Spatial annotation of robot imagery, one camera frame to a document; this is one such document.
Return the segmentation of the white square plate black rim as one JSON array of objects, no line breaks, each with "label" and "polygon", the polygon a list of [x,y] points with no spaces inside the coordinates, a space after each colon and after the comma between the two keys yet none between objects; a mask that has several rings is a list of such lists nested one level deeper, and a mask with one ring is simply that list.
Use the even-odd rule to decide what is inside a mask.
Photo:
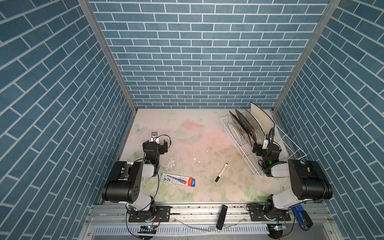
[{"label": "white square plate black rim", "polygon": [[262,129],[260,132],[260,138],[264,140],[269,134],[270,130],[275,129],[276,124],[272,118],[255,103],[251,103],[251,114],[258,121]]}]

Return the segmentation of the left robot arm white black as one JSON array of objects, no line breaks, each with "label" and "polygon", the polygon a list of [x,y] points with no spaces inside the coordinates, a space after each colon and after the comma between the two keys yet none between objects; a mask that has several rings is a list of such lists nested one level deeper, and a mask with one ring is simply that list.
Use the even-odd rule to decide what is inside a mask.
[{"label": "left robot arm white black", "polygon": [[129,164],[114,163],[102,190],[102,200],[126,204],[129,213],[154,215],[155,198],[141,192],[143,177],[159,178],[160,155],[168,152],[171,141],[160,144],[158,138],[143,143],[144,157]]}]

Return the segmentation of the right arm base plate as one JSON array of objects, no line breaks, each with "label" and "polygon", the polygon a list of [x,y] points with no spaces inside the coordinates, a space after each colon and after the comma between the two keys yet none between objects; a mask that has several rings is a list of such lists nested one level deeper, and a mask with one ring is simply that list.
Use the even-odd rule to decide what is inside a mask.
[{"label": "right arm base plate", "polygon": [[252,222],[263,222],[263,221],[290,221],[291,216],[288,210],[278,210],[275,208],[266,208],[261,204],[247,204],[246,210],[250,214]]}]

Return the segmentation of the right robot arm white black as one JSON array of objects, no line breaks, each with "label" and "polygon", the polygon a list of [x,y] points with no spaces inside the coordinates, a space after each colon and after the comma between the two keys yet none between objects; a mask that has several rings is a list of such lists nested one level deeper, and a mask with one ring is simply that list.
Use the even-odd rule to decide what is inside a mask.
[{"label": "right robot arm white black", "polygon": [[269,195],[264,204],[249,204],[246,209],[252,221],[289,220],[289,211],[302,203],[329,200],[333,189],[319,163],[296,159],[279,160],[279,145],[255,145],[253,152],[262,159],[259,165],[270,178],[288,178],[291,186],[281,193]]}]

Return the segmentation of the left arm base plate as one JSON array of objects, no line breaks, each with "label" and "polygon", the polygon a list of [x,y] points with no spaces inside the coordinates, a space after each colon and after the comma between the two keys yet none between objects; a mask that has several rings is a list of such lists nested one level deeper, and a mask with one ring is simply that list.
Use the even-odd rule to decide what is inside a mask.
[{"label": "left arm base plate", "polygon": [[171,206],[155,206],[151,205],[147,211],[130,211],[128,222],[144,223],[144,222],[169,222]]}]

